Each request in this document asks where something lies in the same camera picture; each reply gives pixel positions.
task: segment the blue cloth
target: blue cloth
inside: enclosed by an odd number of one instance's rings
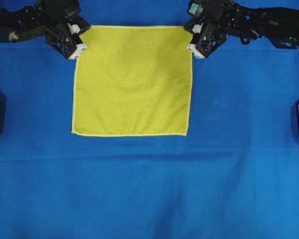
[[[189,20],[187,0],[81,4],[95,25]],[[0,239],[299,239],[299,50],[228,37],[195,59],[188,137],[71,134],[74,67],[44,38],[0,44]]]

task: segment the blue tablecloth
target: blue tablecloth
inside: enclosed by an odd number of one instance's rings
[[[183,25],[187,4],[81,1],[95,25]],[[299,239],[299,50],[228,37],[193,67],[187,137],[81,137],[75,62],[44,38],[0,44],[0,239]]]

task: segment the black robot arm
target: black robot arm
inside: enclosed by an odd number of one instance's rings
[[[247,8],[233,0],[191,0],[187,12],[192,19],[184,28],[193,34],[187,49],[197,58],[207,58],[227,40],[227,35],[239,37],[244,45],[266,37],[276,48],[299,47],[296,9]]]
[[[90,24],[79,16],[77,0],[39,0],[34,6],[9,12],[0,8],[0,42],[21,42],[46,36],[46,43],[67,59],[87,48],[79,35]]]

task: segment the yellow towel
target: yellow towel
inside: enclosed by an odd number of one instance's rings
[[[191,35],[180,26],[92,26],[76,63],[72,132],[186,135]]]

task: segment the microfiber cloth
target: microfiber cloth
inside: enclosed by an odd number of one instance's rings
[[[186,135],[191,35],[180,26],[92,26],[76,63],[72,132]]]

